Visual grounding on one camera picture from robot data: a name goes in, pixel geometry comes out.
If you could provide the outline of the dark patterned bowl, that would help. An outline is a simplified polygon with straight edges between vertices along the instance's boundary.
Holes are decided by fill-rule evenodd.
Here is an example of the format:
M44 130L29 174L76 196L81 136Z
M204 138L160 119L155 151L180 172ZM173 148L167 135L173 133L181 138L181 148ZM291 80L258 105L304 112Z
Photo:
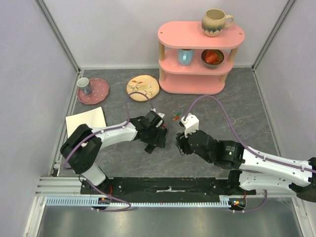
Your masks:
M206 49L201 54L203 64L211 69L218 67L224 59L224 53L217 49Z

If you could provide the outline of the pink three-tier shelf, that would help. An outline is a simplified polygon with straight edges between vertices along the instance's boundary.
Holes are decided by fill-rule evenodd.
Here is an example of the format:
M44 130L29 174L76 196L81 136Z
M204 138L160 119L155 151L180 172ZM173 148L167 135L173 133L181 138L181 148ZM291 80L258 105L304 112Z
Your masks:
M158 30L160 87L174 94L220 93L244 39L244 31L236 24L216 37L206 36L198 21L163 24ZM183 66L178 62L178 49L194 50L190 65ZM201 54L206 49L222 51L224 61L216 68L207 68L201 60Z

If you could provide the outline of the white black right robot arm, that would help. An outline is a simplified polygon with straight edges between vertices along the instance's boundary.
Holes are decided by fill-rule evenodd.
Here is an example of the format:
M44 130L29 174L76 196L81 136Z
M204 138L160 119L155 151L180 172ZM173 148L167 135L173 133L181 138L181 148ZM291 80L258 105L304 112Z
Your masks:
M292 160L260 152L231 140L212 138L204 131L178 133L176 145L182 154L196 154L207 163L229 170L227 191L283 189L302 200L316 200L316 159Z

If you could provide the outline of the grey blue cup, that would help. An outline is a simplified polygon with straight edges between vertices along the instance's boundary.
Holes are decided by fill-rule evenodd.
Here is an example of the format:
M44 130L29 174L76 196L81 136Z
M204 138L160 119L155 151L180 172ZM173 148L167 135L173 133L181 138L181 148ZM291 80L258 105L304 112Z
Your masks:
M85 95L90 95L92 93L92 87L88 78L78 79L77 87L82 90Z

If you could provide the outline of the beige ceramic mug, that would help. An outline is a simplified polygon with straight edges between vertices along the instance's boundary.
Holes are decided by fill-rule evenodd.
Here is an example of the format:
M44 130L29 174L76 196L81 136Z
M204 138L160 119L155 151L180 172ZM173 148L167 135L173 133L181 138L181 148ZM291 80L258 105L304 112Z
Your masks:
M209 37L216 37L234 23L234 17L227 15L220 9L208 10L201 21L203 33Z

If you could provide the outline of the light blue mug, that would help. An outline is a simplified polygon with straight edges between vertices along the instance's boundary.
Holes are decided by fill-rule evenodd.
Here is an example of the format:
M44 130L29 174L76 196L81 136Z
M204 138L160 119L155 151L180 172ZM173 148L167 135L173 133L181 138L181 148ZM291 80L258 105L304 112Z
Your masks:
M183 66L190 65L193 60L193 56L193 49L178 49L178 62Z

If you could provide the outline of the white square plate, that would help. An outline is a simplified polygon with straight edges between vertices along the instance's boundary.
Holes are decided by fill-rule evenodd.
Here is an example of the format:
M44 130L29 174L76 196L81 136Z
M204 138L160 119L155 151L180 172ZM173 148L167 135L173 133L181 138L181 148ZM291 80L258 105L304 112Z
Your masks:
M106 127L106 121L101 107L76 115L67 116L65 117L65 121L67 138L69 138L81 124L86 124L90 128Z

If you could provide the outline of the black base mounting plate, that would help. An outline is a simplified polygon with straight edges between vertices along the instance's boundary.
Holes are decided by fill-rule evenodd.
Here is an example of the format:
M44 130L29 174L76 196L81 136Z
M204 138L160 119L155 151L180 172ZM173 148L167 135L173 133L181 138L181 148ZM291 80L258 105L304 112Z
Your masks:
M114 177L97 188L129 203L218 202L221 195L256 195L255 190L246 191L228 185L227 179L211 177Z

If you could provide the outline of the pink dotted plate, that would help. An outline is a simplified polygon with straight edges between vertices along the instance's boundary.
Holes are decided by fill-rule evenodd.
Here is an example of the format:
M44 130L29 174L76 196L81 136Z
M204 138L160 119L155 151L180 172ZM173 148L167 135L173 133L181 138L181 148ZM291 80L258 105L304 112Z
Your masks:
M96 105L102 102L109 94L110 87L108 83L100 78L92 78L89 80L92 92L86 95L81 89L77 89L77 98L86 105Z

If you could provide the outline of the cream bird plate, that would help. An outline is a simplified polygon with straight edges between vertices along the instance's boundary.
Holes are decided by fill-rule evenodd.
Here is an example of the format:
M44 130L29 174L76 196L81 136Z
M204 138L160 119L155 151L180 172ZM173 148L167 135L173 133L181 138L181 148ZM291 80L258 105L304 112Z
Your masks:
M145 94L149 99L156 97L160 91L158 81L150 75L140 75L132 78L127 86L128 94L132 92L140 92Z

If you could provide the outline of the orange cup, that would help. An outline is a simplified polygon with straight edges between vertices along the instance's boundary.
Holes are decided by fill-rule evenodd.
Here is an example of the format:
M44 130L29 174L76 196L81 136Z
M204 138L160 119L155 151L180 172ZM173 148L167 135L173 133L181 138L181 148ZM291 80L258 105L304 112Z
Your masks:
M204 61L209 64L219 64L221 60L219 59L217 53L211 50L207 50L204 55Z

